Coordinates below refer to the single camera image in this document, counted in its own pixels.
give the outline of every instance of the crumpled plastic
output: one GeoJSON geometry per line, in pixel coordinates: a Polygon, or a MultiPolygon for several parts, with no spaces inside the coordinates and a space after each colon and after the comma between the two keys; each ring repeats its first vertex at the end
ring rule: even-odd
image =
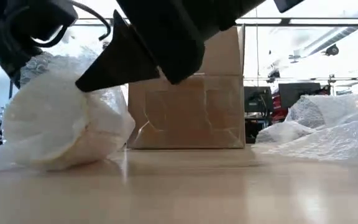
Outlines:
{"type": "Polygon", "coordinates": [[[124,147],[135,121],[121,87],[77,89],[75,81],[97,57],[77,49],[77,56],[45,52],[22,68],[22,88],[2,119],[0,170],[62,170],[103,160],[124,147]]]}
{"type": "Polygon", "coordinates": [[[358,161],[358,95],[302,96],[283,123],[259,133],[253,150],[320,161],[358,161]]]}

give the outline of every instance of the office desk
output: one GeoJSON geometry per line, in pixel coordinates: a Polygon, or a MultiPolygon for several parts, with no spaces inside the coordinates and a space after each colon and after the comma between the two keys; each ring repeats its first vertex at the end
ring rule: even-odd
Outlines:
{"type": "Polygon", "coordinates": [[[0,172],[0,224],[358,223],[358,166],[231,151],[0,172]]]}

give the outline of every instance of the robotic arm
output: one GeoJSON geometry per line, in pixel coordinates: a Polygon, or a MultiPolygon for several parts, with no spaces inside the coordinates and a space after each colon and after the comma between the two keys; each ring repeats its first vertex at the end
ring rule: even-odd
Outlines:
{"type": "MultiPolygon", "coordinates": [[[[275,0],[285,12],[303,0],[275,0]]],[[[172,84],[201,66],[204,41],[264,0],[117,0],[130,25],[117,11],[113,39],[76,82],[85,92],[158,78],[161,68],[172,84]]],[[[84,9],[111,31],[90,8],[72,0],[0,0],[0,66],[20,88],[20,69],[40,48],[53,47],[78,19],[74,6],[84,9]],[[35,39],[48,41],[37,42],[35,39]]]]}

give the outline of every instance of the cardboard box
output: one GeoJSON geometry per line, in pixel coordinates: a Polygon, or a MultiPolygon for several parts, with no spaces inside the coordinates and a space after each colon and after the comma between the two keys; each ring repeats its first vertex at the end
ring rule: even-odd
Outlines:
{"type": "Polygon", "coordinates": [[[234,149],[245,146],[241,38],[237,28],[206,43],[203,66],[179,85],[165,78],[131,83],[132,149],[234,149]]]}

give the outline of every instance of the table surface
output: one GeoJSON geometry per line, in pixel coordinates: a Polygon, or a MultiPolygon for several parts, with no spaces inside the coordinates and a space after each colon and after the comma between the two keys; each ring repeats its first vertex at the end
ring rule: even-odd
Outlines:
{"type": "Polygon", "coordinates": [[[132,151],[65,172],[5,171],[3,223],[358,223],[358,165],[132,151]]]}

